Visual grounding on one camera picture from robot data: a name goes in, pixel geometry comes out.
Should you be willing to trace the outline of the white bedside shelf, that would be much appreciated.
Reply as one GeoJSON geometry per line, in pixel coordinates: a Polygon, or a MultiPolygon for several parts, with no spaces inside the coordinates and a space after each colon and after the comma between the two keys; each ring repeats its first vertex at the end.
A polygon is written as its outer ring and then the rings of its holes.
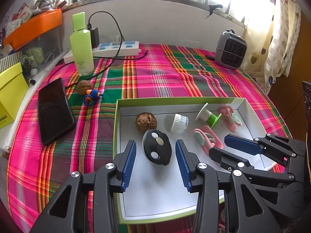
{"type": "Polygon", "coordinates": [[[39,88],[39,86],[41,86],[45,78],[48,77],[48,75],[54,69],[56,64],[67,54],[67,52],[68,52],[67,50],[63,51],[43,71],[39,72],[36,76],[34,76],[34,80],[36,81],[36,83],[35,85],[30,85],[28,87],[28,90],[23,98],[21,106],[18,109],[16,119],[14,120],[13,123],[8,124],[7,126],[1,129],[1,140],[0,140],[1,155],[10,152],[10,148],[12,147],[13,143],[13,138],[24,110],[26,109],[28,103],[32,99],[32,96],[35,94],[36,90],[39,88]]]}

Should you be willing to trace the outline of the pink curved clip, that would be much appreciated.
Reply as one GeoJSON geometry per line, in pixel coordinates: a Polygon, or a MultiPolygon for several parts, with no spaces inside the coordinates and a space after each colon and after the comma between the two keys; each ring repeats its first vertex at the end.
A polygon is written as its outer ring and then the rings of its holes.
{"type": "Polygon", "coordinates": [[[209,150],[213,147],[223,149],[222,141],[209,126],[204,125],[202,128],[195,128],[193,134],[196,141],[207,155],[209,155],[209,150]]]}

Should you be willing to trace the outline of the green white spool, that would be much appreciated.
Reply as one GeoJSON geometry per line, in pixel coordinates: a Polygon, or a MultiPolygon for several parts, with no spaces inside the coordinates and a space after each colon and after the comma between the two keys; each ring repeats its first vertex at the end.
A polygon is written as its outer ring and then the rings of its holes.
{"type": "Polygon", "coordinates": [[[221,119],[222,113],[218,115],[213,114],[210,110],[207,109],[208,103],[204,104],[199,113],[197,114],[195,121],[201,119],[203,120],[211,129],[215,127],[219,119],[221,119]]]}

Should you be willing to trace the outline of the large brown walnut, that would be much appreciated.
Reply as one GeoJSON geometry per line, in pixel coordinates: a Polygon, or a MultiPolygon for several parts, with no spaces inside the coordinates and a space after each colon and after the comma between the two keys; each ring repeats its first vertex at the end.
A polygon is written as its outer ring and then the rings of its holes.
{"type": "Polygon", "coordinates": [[[135,125],[139,132],[145,133],[149,129],[157,128],[157,120],[152,113],[140,113],[135,120],[135,125]]]}

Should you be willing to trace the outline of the green lotion bottle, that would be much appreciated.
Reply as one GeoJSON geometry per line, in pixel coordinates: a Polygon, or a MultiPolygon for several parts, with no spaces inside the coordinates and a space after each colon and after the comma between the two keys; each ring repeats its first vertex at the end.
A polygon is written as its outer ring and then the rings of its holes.
{"type": "Polygon", "coordinates": [[[85,12],[72,15],[73,33],[70,45],[76,70],[80,76],[93,73],[94,60],[92,53],[91,33],[86,28],[85,12]]]}

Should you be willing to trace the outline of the plaid pink green bedsheet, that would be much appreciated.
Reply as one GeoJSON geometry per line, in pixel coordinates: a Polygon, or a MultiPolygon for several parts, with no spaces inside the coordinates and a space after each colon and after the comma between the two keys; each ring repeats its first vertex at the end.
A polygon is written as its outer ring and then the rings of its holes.
{"type": "Polygon", "coordinates": [[[92,86],[104,93],[92,108],[83,104],[74,83],[75,65],[59,65],[46,82],[62,78],[75,118],[75,129],[50,146],[38,130],[38,97],[23,112],[7,170],[8,210],[16,225],[29,232],[40,212],[73,171],[91,173],[113,157],[115,106],[118,99],[147,97],[241,97],[248,100],[266,132],[290,136],[282,116],[243,70],[229,70],[207,60],[197,48],[142,44],[143,59],[95,62],[92,86]]]}

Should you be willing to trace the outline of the green white cardboard box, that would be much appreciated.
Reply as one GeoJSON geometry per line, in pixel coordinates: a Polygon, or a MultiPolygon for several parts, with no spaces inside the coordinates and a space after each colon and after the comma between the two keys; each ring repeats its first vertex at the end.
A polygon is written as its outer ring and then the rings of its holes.
{"type": "Polygon", "coordinates": [[[165,97],[117,101],[113,152],[122,153],[129,140],[136,143],[129,187],[115,198],[121,224],[158,223],[195,213],[196,188],[204,185],[196,166],[221,171],[220,165],[203,151],[193,134],[195,128],[205,125],[203,120],[195,121],[195,118],[206,103],[213,114],[222,106],[232,107],[242,121],[235,131],[237,136],[254,139],[266,135],[259,117],[244,98],[165,97]],[[144,154],[144,133],[135,125],[136,117],[143,112],[152,113],[157,120],[156,129],[169,137],[172,156],[167,166],[153,164],[144,154]],[[182,135],[170,133],[175,114],[188,117],[188,127],[182,135]]]}

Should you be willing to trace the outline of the black smartphone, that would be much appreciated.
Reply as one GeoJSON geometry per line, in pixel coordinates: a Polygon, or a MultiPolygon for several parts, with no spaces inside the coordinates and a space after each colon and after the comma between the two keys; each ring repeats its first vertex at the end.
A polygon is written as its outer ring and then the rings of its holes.
{"type": "Polygon", "coordinates": [[[58,78],[38,92],[38,124],[41,143],[48,146],[75,128],[75,119],[58,78]]]}

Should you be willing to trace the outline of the small brown walnut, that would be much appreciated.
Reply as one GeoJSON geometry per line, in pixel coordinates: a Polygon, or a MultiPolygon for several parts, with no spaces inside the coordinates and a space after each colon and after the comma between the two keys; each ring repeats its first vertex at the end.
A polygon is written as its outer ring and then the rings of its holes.
{"type": "Polygon", "coordinates": [[[87,92],[92,89],[92,84],[89,81],[82,80],[78,82],[76,91],[79,95],[87,95],[87,92]]]}

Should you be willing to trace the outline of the white power strip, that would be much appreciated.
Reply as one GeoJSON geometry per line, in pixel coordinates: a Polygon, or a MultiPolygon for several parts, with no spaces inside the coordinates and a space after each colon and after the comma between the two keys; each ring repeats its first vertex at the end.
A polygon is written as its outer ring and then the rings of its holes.
{"type": "MultiPolygon", "coordinates": [[[[114,57],[119,50],[119,45],[113,43],[101,43],[92,50],[94,57],[114,57]]],[[[141,53],[138,41],[125,41],[122,43],[118,56],[137,56],[141,53]]],[[[73,54],[70,50],[64,57],[65,64],[73,62],[73,54]]]]}

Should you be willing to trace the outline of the black oval disc holder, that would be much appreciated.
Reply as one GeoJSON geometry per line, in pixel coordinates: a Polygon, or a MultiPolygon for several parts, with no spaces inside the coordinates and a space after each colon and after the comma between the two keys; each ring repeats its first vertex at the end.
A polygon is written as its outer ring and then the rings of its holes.
{"type": "Polygon", "coordinates": [[[149,129],[143,136],[143,150],[146,158],[155,165],[167,166],[172,156],[169,137],[158,129],[149,129]]]}

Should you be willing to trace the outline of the blue orange keychain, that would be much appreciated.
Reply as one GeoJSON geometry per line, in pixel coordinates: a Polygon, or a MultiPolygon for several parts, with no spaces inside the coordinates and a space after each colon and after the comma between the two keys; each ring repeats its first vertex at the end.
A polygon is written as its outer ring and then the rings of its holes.
{"type": "Polygon", "coordinates": [[[86,95],[83,98],[83,103],[87,107],[91,107],[102,96],[103,96],[103,93],[100,93],[98,90],[87,90],[86,95]]]}

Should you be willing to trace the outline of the clear plastic storage bin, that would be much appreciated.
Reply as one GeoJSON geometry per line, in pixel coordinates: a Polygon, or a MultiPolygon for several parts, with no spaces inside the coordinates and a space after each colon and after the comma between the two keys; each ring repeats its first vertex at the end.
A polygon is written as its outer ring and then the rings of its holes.
{"type": "Polygon", "coordinates": [[[24,75],[34,76],[47,68],[62,52],[59,27],[36,37],[19,49],[24,75]]]}

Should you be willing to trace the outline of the white ribbed jar cap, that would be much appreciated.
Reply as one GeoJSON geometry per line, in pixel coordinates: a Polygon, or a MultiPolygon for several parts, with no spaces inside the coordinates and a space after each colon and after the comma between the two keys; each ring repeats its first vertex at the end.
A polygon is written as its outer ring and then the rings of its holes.
{"type": "Polygon", "coordinates": [[[189,123],[188,117],[182,116],[180,114],[175,114],[170,128],[170,133],[176,135],[184,134],[187,130],[188,123],[189,123]]]}

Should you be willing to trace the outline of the grey small space heater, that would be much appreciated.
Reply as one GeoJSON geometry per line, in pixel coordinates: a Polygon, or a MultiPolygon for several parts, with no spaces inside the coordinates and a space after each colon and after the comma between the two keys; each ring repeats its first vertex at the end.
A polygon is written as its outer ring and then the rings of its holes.
{"type": "Polygon", "coordinates": [[[237,70],[241,67],[246,50],[246,41],[236,35],[234,30],[226,30],[219,37],[215,51],[215,62],[225,68],[237,70]]]}

